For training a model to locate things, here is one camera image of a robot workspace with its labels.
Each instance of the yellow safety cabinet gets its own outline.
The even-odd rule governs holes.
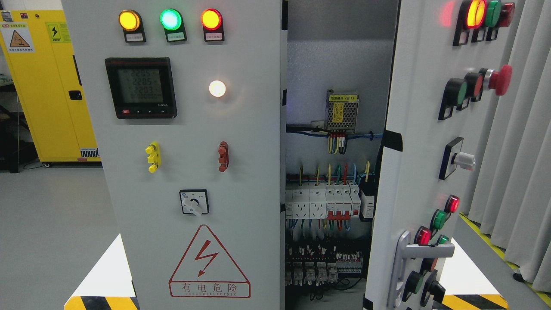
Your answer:
[[[40,161],[99,161],[63,11],[9,13],[2,49]]]

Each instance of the electrical hazard warning sign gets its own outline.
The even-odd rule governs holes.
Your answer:
[[[207,225],[191,239],[169,288],[172,297],[251,297],[251,283]]]
[[[35,52],[27,23],[2,23],[0,28],[6,49],[10,53]]]

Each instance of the warning sticker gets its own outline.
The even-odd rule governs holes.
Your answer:
[[[344,102],[333,103],[333,122],[343,122],[344,120]]]
[[[10,53],[33,53],[34,45],[27,23],[2,23],[0,28]]]
[[[251,283],[207,225],[191,239],[169,289],[172,297],[251,297]]]
[[[46,23],[46,27],[52,43],[68,43],[71,41],[67,23]]]

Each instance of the lightning bolt symbol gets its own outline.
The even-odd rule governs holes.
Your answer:
[[[197,256],[195,256],[194,260],[200,260],[200,259],[203,259],[203,258],[210,257],[210,260],[205,265],[203,270],[199,270],[199,274],[197,275],[197,277],[200,277],[200,276],[204,275],[205,270],[207,269],[208,265],[210,265],[212,263],[212,261],[216,258],[216,256],[219,253],[219,252],[216,252],[216,253],[213,253],[213,254],[208,254],[208,255],[205,255],[205,256],[201,256],[203,254],[203,252],[208,248],[209,244],[210,244],[210,240],[205,241],[205,243],[203,244],[203,247],[201,248],[199,253],[197,253]]]

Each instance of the gray floor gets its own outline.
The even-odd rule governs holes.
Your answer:
[[[464,221],[457,221],[453,237],[507,300],[509,310],[549,310],[527,285],[513,279],[513,270]]]
[[[62,310],[117,235],[101,167],[0,172],[0,309]]]

